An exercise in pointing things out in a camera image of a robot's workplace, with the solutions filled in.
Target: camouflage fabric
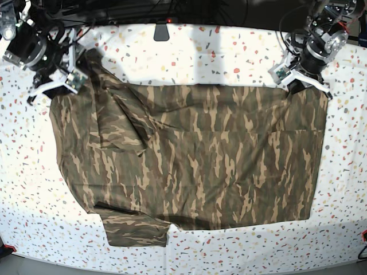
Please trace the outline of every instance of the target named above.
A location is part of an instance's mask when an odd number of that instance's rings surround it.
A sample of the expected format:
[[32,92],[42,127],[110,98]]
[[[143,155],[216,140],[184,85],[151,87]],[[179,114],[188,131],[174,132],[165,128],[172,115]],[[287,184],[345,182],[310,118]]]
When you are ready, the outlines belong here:
[[114,246],[165,246],[171,223],[213,230],[309,218],[327,98],[308,89],[121,83],[89,56],[57,96],[57,160]]

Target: camouflage shirt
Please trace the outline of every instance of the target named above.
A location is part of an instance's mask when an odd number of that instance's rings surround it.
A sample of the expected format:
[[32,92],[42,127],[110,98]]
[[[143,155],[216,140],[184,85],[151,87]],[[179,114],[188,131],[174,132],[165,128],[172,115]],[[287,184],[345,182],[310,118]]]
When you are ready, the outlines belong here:
[[307,219],[326,96],[308,89],[91,80],[53,99],[57,161],[113,246],[165,246],[171,223],[213,230]]

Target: speckled white fabric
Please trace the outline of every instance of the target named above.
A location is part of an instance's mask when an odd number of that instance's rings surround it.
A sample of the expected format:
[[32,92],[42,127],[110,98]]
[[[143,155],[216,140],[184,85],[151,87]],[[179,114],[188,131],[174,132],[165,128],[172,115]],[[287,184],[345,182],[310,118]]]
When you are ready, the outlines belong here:
[[[98,27],[81,39],[122,81],[144,85],[275,87],[282,59],[275,32],[169,25]],[[56,164],[49,100],[26,103],[33,73],[0,67],[0,233],[18,254],[76,268],[129,274],[267,274],[355,260],[367,229],[367,51],[347,45],[323,76],[331,85],[311,218],[219,231],[169,231],[167,247],[109,246],[98,215],[86,214]]]

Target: white table surface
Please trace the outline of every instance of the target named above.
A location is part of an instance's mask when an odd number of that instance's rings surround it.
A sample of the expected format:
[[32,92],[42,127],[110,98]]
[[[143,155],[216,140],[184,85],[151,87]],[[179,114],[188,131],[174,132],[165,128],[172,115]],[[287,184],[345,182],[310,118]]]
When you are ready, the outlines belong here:
[[[275,87],[275,32],[169,25],[98,27],[81,42],[104,54],[122,81],[143,85]],[[323,76],[331,85],[322,162],[307,221],[218,231],[179,231],[167,247],[109,246],[100,217],[75,202],[56,163],[49,101],[26,103],[33,73],[0,63],[0,233],[17,254],[76,268],[128,274],[268,274],[357,258],[367,229],[367,51],[346,45]]]

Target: terrazzo tablecloth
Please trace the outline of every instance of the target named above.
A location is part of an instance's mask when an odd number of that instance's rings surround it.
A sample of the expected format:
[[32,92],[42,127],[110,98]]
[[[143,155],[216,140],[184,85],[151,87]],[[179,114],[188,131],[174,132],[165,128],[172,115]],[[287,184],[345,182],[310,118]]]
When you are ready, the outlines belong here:
[[[267,70],[282,58],[276,33],[237,27],[98,27],[81,39],[124,82],[276,87]],[[98,215],[87,215],[56,164],[49,100],[26,103],[33,73],[0,65],[0,233],[17,254],[76,268],[128,274],[268,274],[357,258],[367,227],[365,123],[367,51],[347,45],[324,70],[329,102],[311,217],[219,231],[179,231],[167,247],[109,246]]]

